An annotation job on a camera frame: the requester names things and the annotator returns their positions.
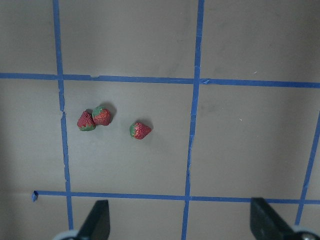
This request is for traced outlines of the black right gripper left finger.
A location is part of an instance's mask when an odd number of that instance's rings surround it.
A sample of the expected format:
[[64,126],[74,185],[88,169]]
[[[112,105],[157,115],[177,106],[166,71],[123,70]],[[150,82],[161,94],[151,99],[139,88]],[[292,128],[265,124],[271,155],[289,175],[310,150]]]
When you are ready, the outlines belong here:
[[107,240],[111,232],[108,200],[97,200],[78,231],[79,240]]

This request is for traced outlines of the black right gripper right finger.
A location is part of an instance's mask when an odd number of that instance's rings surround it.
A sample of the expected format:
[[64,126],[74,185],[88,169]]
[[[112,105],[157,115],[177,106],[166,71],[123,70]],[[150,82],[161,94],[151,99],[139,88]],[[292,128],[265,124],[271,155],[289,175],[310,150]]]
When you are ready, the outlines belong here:
[[294,230],[262,197],[250,200],[250,230],[256,240],[296,240]]

